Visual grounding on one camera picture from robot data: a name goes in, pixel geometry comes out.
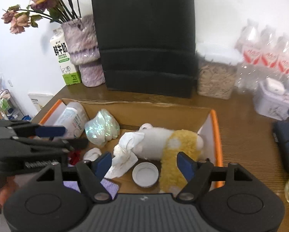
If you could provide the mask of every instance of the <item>green and white milk carton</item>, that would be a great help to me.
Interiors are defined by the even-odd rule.
[[[62,28],[53,31],[54,36],[50,39],[55,56],[57,57],[64,81],[67,85],[81,83],[79,67],[70,62],[70,56],[67,52],[67,44],[64,39]]]

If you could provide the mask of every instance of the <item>wooden tabletop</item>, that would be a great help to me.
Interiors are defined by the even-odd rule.
[[[83,84],[65,86],[33,119],[38,123],[51,106],[61,98],[104,101],[147,101],[210,107],[215,109],[221,132],[223,161],[243,167],[264,182],[285,204],[285,216],[279,232],[289,232],[289,204],[284,197],[284,184],[288,175],[283,171],[277,146],[271,132],[271,118],[257,114],[251,95],[234,93],[229,100],[197,95],[190,99],[142,93],[109,91],[105,84],[88,88]]]

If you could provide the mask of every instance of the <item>vase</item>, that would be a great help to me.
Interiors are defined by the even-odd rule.
[[[62,29],[72,64],[83,65],[100,58],[93,15],[65,22]]]
[[[87,87],[105,83],[93,15],[62,24],[70,61],[79,65],[82,83]]]
[[[95,87],[105,83],[103,67],[99,60],[79,65],[82,83],[87,87]]]

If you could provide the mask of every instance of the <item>yellow plush scarf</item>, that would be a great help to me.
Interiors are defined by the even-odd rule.
[[[193,160],[201,154],[196,148],[197,134],[187,130],[177,130],[168,138],[161,159],[162,169],[159,179],[160,190],[176,196],[187,184],[177,167],[177,154],[184,152]]]

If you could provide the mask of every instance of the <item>white jar lid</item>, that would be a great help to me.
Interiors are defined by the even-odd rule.
[[[244,61],[242,54],[238,50],[217,44],[198,43],[196,52],[208,62],[236,66]]]
[[[133,180],[140,187],[151,187],[158,179],[158,169],[150,162],[142,162],[133,169]]]

